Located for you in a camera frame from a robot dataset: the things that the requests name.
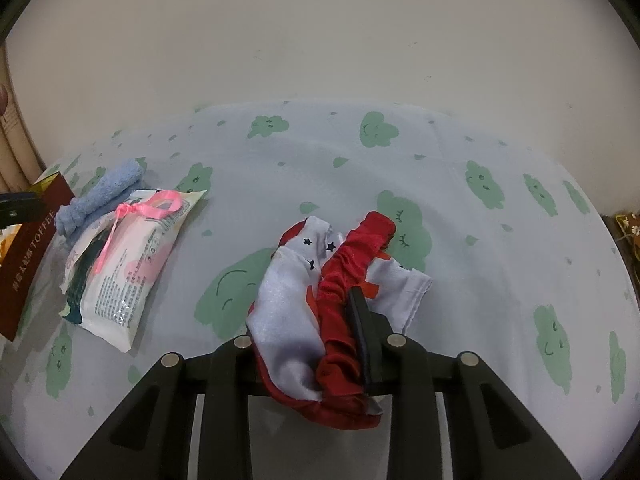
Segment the pink ribbon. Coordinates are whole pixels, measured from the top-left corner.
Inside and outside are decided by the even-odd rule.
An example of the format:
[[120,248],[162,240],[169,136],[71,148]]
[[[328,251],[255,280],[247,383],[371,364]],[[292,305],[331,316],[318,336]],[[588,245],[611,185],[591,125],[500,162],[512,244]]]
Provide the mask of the pink ribbon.
[[[167,209],[160,209],[158,207],[154,207],[150,205],[153,202],[162,201],[162,200],[171,200],[171,205]],[[175,213],[182,206],[182,197],[180,193],[174,190],[163,189],[162,191],[158,191],[151,198],[149,198],[146,202],[140,202],[137,204],[120,204],[116,208],[116,219],[111,227],[111,232],[109,233],[109,237],[107,238],[102,251],[100,252],[100,256],[95,261],[94,270],[92,271],[94,274],[97,274],[102,270],[104,266],[104,261],[107,258],[107,253],[109,249],[109,245],[111,245],[111,238],[113,238],[113,233],[116,230],[116,226],[118,225],[118,220],[123,219],[126,215],[131,213],[139,213],[142,216],[147,218],[152,218],[154,220],[161,220],[165,216]]]

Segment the blue towel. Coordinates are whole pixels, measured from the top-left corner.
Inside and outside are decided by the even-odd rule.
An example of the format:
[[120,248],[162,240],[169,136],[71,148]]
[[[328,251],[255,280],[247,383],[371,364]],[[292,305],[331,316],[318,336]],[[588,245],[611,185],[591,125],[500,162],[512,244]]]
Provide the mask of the blue towel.
[[69,205],[60,207],[54,221],[58,233],[70,244],[75,243],[91,222],[116,209],[132,191],[140,188],[143,173],[132,159],[107,171],[85,196],[73,198]]

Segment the white wall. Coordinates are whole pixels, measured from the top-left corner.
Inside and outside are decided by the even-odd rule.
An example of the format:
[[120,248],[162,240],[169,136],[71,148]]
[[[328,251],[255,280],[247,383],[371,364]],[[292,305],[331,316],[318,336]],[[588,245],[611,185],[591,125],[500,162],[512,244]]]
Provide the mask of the white wall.
[[8,38],[46,162],[197,104],[421,105],[562,162],[638,208],[640,52],[606,0],[33,0]]

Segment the metal screw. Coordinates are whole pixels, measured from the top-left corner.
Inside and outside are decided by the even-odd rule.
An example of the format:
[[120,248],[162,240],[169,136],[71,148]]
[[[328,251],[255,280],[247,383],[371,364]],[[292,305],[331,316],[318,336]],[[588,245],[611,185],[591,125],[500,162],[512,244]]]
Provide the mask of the metal screw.
[[239,335],[234,339],[234,345],[238,348],[248,348],[251,346],[251,338],[247,335]]
[[172,368],[180,362],[180,356],[178,354],[174,354],[173,352],[169,354],[164,354],[162,359],[160,359],[160,364],[165,368]]
[[463,365],[476,366],[480,362],[480,358],[473,352],[464,352],[460,356]]
[[402,334],[392,334],[386,338],[386,342],[391,346],[400,348],[406,345],[406,338]]

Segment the red and white cloth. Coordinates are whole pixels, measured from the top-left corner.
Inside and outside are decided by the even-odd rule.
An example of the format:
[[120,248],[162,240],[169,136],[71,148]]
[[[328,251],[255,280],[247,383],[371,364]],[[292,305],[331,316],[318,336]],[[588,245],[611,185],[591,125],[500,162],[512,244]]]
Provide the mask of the red and white cloth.
[[370,212],[346,237],[314,216],[284,233],[247,318],[258,369],[273,399],[324,426],[374,428],[380,408],[364,394],[344,315],[359,285],[394,332],[411,323],[431,278],[384,249],[394,223]]

